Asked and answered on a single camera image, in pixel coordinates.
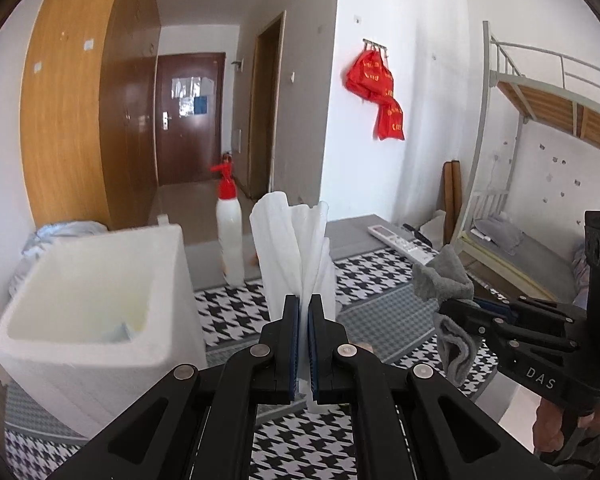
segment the hook rack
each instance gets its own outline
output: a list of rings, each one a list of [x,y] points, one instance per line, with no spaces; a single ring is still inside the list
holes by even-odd
[[[385,47],[384,45],[381,45],[380,43],[376,43],[375,41],[367,40],[366,38],[364,38],[362,41],[365,42],[365,50],[368,46],[377,48],[378,50],[384,50],[384,58],[387,61],[389,60],[389,50],[387,49],[387,47]]]

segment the wooden cabinet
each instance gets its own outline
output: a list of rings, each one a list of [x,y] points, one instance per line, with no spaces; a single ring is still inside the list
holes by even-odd
[[[156,0],[44,0],[20,101],[25,182],[37,226],[146,224],[157,179]]]

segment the red bottle cap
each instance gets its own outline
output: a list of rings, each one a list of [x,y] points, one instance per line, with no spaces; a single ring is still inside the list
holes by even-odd
[[[235,187],[235,182],[231,178],[233,172],[233,163],[223,162],[211,168],[211,171],[220,171],[222,179],[218,184],[218,198],[220,200],[232,200],[238,196],[238,190]]]

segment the bunk bed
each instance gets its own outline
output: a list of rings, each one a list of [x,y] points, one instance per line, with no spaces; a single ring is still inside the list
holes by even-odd
[[[565,60],[577,66],[585,66],[587,70],[595,73],[600,73],[600,68],[551,50],[498,41],[491,33],[489,22],[483,22],[482,25],[484,40],[482,107],[474,160],[452,244],[458,254],[462,252],[469,254],[524,294],[545,300],[571,303],[578,291],[569,262],[526,234],[523,234],[522,242],[512,255],[495,243],[475,235],[472,229],[475,221],[497,216],[506,206],[524,124],[531,120],[544,123],[600,149],[600,103],[569,90],[567,81],[579,80],[597,89],[600,89],[600,84],[565,70]],[[531,50],[559,58],[562,85],[556,86],[526,77],[520,72],[506,49]],[[502,92],[520,113],[518,134],[505,188],[475,189],[492,89]]]

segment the white foam box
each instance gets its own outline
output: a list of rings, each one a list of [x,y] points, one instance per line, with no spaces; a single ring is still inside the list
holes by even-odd
[[[131,338],[107,342],[120,327]],[[88,438],[183,363],[206,367],[176,225],[55,244],[0,320],[0,364]]]

